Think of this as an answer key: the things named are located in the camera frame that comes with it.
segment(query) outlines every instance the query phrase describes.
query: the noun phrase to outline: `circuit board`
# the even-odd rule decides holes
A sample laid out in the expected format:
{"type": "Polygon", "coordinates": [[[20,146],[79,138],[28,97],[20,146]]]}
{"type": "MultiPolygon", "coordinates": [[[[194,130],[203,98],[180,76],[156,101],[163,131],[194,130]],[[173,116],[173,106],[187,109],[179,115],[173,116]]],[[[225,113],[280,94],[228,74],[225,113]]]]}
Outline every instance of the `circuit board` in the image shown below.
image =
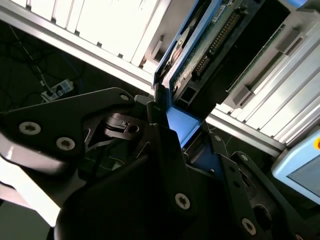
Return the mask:
{"type": "Polygon", "coordinates": [[[228,36],[233,26],[237,23],[239,15],[236,9],[240,8],[243,0],[223,1],[220,8],[213,16],[202,37],[187,58],[185,64],[173,80],[173,94],[182,86],[184,80],[189,80],[201,75],[213,56],[228,36]]]}

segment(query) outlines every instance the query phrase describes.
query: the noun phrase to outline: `dark floor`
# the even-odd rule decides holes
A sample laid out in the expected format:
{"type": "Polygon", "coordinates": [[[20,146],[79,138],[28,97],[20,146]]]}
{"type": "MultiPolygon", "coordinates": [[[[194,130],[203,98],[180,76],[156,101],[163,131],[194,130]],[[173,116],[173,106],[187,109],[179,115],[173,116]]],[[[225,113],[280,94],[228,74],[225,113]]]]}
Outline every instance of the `dark floor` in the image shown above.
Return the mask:
{"type": "MultiPolygon", "coordinates": [[[[122,88],[132,96],[147,96],[145,92],[128,83],[14,28],[26,49],[33,54],[35,60],[30,61],[9,26],[0,22],[0,29],[0,112],[42,102],[40,93],[44,89],[40,84],[39,71],[35,64],[39,66],[50,86],[64,79],[73,80],[75,90],[69,94],[70,96],[111,87],[122,88]]],[[[270,175],[271,156],[214,126],[210,126],[210,128],[224,140],[229,154],[235,151],[247,153],[257,166],[283,191],[289,202],[296,205],[296,208],[302,208],[299,211],[305,214],[305,218],[310,220],[314,228],[319,230],[317,216],[313,217],[313,214],[310,213],[310,209],[315,206],[309,206],[308,201],[296,192],[282,186],[270,175]]]]}

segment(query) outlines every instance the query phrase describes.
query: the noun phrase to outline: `device screen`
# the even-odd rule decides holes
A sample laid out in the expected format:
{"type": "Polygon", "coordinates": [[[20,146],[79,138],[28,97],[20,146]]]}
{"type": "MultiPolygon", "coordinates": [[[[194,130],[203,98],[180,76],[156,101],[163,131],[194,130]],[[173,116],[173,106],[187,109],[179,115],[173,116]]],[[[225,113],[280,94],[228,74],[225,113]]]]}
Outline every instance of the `device screen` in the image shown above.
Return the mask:
{"type": "Polygon", "coordinates": [[[289,174],[288,177],[320,197],[320,155],[289,174]]]}

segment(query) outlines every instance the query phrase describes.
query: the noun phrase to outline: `black plastic part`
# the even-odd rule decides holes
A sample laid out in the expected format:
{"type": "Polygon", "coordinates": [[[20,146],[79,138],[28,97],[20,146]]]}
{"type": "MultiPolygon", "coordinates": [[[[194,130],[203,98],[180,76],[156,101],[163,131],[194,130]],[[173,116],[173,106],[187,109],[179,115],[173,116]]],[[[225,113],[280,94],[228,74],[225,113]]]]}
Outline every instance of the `black plastic part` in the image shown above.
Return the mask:
{"type": "Polygon", "coordinates": [[[146,104],[149,124],[159,124],[169,128],[169,122],[165,108],[160,108],[156,102],[150,101],[146,104]]]}
{"type": "Polygon", "coordinates": [[[159,124],[153,124],[154,129],[154,147],[152,151],[157,160],[157,169],[159,169],[161,186],[164,188],[165,202],[170,214],[177,221],[182,222],[183,219],[178,219],[181,215],[185,218],[194,218],[197,213],[197,204],[193,197],[191,183],[187,175],[186,165],[183,154],[180,149],[178,135],[159,124]],[[187,196],[191,203],[188,210],[182,210],[176,203],[175,195],[182,193],[187,196]]]}
{"type": "Polygon", "coordinates": [[[209,132],[208,125],[204,121],[186,144],[183,153],[187,155],[187,162],[193,164],[206,149],[211,148],[213,153],[228,156],[224,140],[214,132],[209,132]]]}
{"type": "MultiPolygon", "coordinates": [[[[93,134],[101,120],[112,113],[128,111],[134,105],[134,99],[127,92],[120,88],[109,88],[1,113],[0,131],[14,143],[58,159],[63,163],[61,170],[66,170],[68,166],[74,166],[86,151],[85,139],[88,131],[85,130],[90,128],[90,133],[93,134]],[[19,125],[23,122],[37,123],[41,132],[36,135],[21,133],[19,125]],[[75,142],[74,149],[59,149],[56,141],[60,137],[72,139],[75,142]]],[[[11,161],[27,168],[34,167],[32,161],[11,161]]],[[[43,171],[48,174],[50,168],[51,163],[48,162],[47,168],[43,171]]]]}
{"type": "Polygon", "coordinates": [[[160,83],[156,83],[153,86],[154,89],[154,101],[162,109],[167,109],[167,90],[165,86],[160,83]]]}
{"type": "Polygon", "coordinates": [[[238,234],[245,239],[296,240],[296,234],[304,240],[317,239],[316,234],[247,154],[235,152],[231,159],[216,154],[216,150],[222,149],[220,146],[217,148],[217,142],[224,145],[223,141],[211,141],[210,144],[203,141],[201,148],[199,141],[194,140],[186,152],[188,158],[193,160],[189,164],[214,174],[223,185],[219,197],[225,195],[227,199],[226,212],[232,216],[233,231],[240,231],[238,234]],[[243,218],[255,226],[254,235],[245,230],[243,218]]]}

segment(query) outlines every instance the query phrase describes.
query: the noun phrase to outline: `blue cable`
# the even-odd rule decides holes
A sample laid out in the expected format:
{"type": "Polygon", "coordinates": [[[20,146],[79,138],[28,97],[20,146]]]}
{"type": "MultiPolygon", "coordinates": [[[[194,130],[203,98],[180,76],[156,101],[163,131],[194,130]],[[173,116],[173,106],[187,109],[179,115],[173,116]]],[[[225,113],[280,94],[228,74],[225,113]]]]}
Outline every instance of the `blue cable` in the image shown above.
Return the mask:
{"type": "Polygon", "coordinates": [[[78,78],[80,79],[80,88],[79,88],[79,94],[81,93],[81,90],[84,87],[84,80],[82,79],[82,77],[79,75],[78,70],[76,69],[75,66],[73,66],[73,64],[66,58],[66,56],[61,52],[60,53],[61,56],[63,57],[63,59],[69,64],[69,66],[74,70],[74,72],[77,74],[78,78]]]}
{"type": "Polygon", "coordinates": [[[308,0],[286,0],[289,4],[296,8],[302,7],[308,0]]]}

